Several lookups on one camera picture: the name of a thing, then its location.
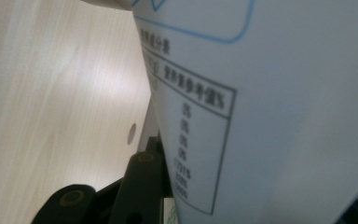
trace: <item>wooden surface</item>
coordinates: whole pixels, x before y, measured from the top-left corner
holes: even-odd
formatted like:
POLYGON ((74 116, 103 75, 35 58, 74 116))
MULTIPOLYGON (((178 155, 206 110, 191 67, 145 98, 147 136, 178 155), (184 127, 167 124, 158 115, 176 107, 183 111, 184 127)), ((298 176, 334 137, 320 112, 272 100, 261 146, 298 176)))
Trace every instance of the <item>wooden surface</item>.
POLYGON ((122 177, 149 98, 130 12, 0 1, 0 224, 30 223, 64 186, 122 177))

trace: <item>wooden table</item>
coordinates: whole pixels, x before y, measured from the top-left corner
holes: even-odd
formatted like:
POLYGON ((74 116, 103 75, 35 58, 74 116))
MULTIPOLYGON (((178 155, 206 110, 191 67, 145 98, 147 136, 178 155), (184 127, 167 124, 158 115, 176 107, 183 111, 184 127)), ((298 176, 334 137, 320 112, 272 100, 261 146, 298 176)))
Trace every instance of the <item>wooden table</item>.
POLYGON ((64 186, 122 177, 149 98, 130 12, 0 1, 0 224, 30 223, 64 186))

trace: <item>circular hole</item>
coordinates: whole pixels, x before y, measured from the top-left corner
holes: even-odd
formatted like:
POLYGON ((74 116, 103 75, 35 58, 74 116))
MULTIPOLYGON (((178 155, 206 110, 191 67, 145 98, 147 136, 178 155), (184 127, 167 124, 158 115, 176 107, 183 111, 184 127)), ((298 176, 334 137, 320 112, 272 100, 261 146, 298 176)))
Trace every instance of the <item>circular hole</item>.
POLYGON ((139 213, 132 213, 127 216, 126 224, 141 224, 142 223, 142 215, 139 213))
POLYGON ((138 161, 141 162, 151 162, 153 161, 154 156, 152 154, 143 153, 138 157, 138 161))
POLYGON ((127 144, 130 145, 133 141, 133 137, 135 136, 136 133, 136 124, 133 123, 131 128, 130 128, 130 132, 129 132, 129 136, 127 138, 127 144))
POLYGON ((81 203, 83 201, 84 197, 85 195, 82 190, 72 190, 65 193, 61 197, 60 205, 64 207, 77 205, 78 203, 81 203))

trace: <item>white document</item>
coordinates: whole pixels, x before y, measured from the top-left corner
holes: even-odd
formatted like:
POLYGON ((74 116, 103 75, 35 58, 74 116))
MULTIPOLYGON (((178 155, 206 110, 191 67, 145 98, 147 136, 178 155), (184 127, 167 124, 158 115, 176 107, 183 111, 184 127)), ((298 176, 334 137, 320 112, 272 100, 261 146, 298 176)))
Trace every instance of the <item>white document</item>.
POLYGON ((334 223, 358 192, 358 1, 131 4, 180 223, 334 223))

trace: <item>blue outline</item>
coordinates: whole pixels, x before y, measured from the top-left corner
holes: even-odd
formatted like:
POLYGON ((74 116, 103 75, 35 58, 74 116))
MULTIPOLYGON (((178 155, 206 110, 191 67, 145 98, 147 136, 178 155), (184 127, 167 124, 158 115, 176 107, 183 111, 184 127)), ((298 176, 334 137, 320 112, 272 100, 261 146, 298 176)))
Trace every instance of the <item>blue outline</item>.
MULTIPOLYGON (((135 0, 135 1, 132 3, 131 6, 132 6, 132 7, 135 7, 136 4, 138 4, 139 1, 140 1, 140 0, 135 0)), ((159 2, 158 5, 156 5, 156 0, 152 0, 152 6, 153 6, 154 11, 157 12, 164 2, 165 2, 165 0, 161 0, 161 2, 159 2)))
MULTIPOLYGON (((135 0, 132 3, 132 6, 133 7, 136 6, 139 1, 140 0, 135 0)), ((158 5, 157 9, 159 9, 159 7, 162 5, 162 3, 164 1, 165 0, 163 0, 158 5)), ((175 32, 185 34, 185 35, 193 35, 193 36, 198 37, 198 38, 202 38, 202 39, 206 39, 206 40, 210 40, 210 41, 214 41, 214 42, 218 42, 218 43, 222 43, 222 44, 233 44, 233 43, 239 41, 240 39, 242 39, 245 36, 246 32, 248 31, 249 25, 251 23, 251 18, 252 18, 252 15, 253 15, 253 11, 254 11, 254 5, 255 5, 255 0, 250 0, 248 8, 247 8, 248 10, 247 10, 246 16, 245 16, 244 25, 242 26, 241 31, 237 35, 235 35, 235 36, 233 36, 231 38, 222 38, 222 37, 213 36, 213 35, 206 35, 206 34, 203 34, 203 33, 198 33, 196 31, 187 30, 187 29, 177 27, 177 26, 174 26, 174 25, 169 25, 169 24, 165 24, 165 23, 162 23, 162 22, 158 22, 158 21, 151 21, 150 19, 139 17, 139 16, 136 16, 135 14, 134 14, 133 17, 136 20, 149 22, 149 23, 154 24, 156 26, 160 26, 162 28, 166 28, 166 29, 169 29, 169 30, 172 30, 172 31, 175 31, 175 32)))

